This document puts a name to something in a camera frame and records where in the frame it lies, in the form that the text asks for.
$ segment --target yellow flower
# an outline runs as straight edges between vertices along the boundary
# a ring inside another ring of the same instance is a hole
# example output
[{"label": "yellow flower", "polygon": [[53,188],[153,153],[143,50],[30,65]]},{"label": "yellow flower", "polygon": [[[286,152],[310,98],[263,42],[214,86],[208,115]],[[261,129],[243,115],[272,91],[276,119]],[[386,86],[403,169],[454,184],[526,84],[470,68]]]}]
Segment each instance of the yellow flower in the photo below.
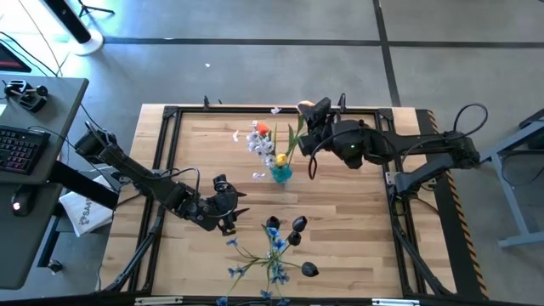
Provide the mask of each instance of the yellow flower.
[{"label": "yellow flower", "polygon": [[285,164],[287,164],[287,155],[281,153],[281,154],[278,154],[278,156],[275,158],[275,165],[276,166],[285,166]]}]

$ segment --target computer mouse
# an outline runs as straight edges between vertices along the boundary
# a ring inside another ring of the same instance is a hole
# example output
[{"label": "computer mouse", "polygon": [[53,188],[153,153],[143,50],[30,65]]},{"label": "computer mouse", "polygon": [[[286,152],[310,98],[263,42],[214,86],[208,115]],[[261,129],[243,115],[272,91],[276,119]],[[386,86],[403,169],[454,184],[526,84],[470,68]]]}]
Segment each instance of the computer mouse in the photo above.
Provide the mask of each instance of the computer mouse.
[{"label": "computer mouse", "polygon": [[24,217],[34,208],[34,197],[38,186],[22,184],[11,197],[11,211],[17,217]]}]

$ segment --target concrete floor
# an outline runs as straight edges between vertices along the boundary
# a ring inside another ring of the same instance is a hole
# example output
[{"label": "concrete floor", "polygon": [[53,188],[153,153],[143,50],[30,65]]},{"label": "concrete floor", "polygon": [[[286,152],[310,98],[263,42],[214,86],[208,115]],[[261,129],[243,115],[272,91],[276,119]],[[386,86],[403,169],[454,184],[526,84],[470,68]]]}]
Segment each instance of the concrete floor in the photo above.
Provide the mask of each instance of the concrete floor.
[{"label": "concrete floor", "polygon": [[[111,37],[379,39],[372,0],[85,3],[116,11],[83,18]],[[382,0],[381,7],[390,40],[544,41],[544,3],[537,0]],[[392,48],[391,54],[400,103],[433,110],[440,128],[451,129],[467,103],[489,108],[488,123],[473,136],[481,150],[544,105],[543,48]],[[226,104],[296,104],[345,92],[348,105],[391,105],[380,47],[106,44],[88,57],[68,55],[62,71],[90,80],[83,103],[124,150],[144,103],[200,103],[207,95]],[[481,114],[465,115],[460,124],[468,130]],[[78,113],[71,139],[82,135],[85,120]],[[73,152],[70,165],[90,168]],[[484,166],[454,174],[490,297],[542,304],[544,243],[499,248],[497,239],[518,231],[495,171]],[[520,192],[532,194],[542,184],[544,178]],[[541,198],[522,204],[544,230]],[[52,276],[34,269],[21,290],[0,291],[0,300],[91,292],[106,240],[104,233],[63,234],[54,258],[66,271]]]}]

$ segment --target blue vase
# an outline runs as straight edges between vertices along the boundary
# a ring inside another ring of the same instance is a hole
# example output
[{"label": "blue vase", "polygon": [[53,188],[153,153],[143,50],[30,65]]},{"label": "blue vase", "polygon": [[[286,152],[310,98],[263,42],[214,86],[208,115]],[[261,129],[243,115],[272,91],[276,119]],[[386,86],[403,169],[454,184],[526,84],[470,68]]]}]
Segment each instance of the blue vase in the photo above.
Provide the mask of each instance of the blue vase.
[{"label": "blue vase", "polygon": [[276,183],[280,184],[284,184],[292,176],[291,165],[273,167],[270,169],[270,172],[272,173],[272,177],[274,177]]}]

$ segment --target wooden tabletop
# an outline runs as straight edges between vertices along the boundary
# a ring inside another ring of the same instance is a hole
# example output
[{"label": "wooden tabletop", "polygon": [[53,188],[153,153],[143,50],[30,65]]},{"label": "wooden tabletop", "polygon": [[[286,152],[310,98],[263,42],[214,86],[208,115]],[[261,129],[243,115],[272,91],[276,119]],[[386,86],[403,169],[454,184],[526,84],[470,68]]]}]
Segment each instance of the wooden tabletop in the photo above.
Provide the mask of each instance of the wooden tabletop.
[{"label": "wooden tabletop", "polygon": [[[146,167],[151,167],[153,162],[164,106],[142,106],[130,155]],[[413,108],[393,108],[393,111],[397,133],[419,133]],[[364,119],[371,126],[374,122],[371,116],[343,118]],[[248,194],[240,199],[239,208],[251,209],[236,222],[236,236],[239,244],[251,253],[264,255],[268,251],[260,224],[269,216],[275,215],[281,220],[282,238],[289,234],[293,219],[301,215],[308,218],[309,224],[302,233],[303,242],[290,247],[284,260],[295,264],[311,261],[319,267],[320,275],[308,278],[296,268],[287,269],[291,280],[281,287],[284,296],[401,297],[382,168],[364,161],[360,169],[349,170],[332,153],[323,151],[317,155],[319,168],[312,181],[307,173],[309,159],[296,150],[292,178],[285,185],[277,184],[258,157],[246,149],[245,137],[252,130],[252,120],[272,127],[277,122],[278,148],[286,150],[287,123],[297,125],[294,115],[184,113],[174,166],[200,169],[202,196],[214,194],[212,179],[221,173],[225,173],[239,191]],[[172,129],[170,124],[163,167]],[[237,143],[232,139],[236,130],[240,131]],[[425,161],[425,156],[409,156],[405,169],[415,169]],[[267,175],[255,181],[253,173]],[[189,185],[196,182],[192,173],[184,173],[176,179]],[[122,190],[120,201],[134,194],[133,187],[127,186]],[[433,193],[421,191],[419,196],[436,205]],[[100,272],[103,286],[111,283],[133,256],[144,202],[140,197],[116,211]],[[411,202],[411,209],[423,259],[445,287],[454,292],[439,216],[418,201]],[[228,239],[218,230],[206,232],[190,221],[167,213],[153,294],[225,295],[233,284],[227,268],[247,262],[232,246],[225,245]],[[147,261],[146,256],[139,287],[143,284]],[[410,259],[406,261],[411,285],[416,287],[413,266]],[[264,268],[253,267],[231,295],[259,296],[259,290],[266,288],[266,283]]]}]

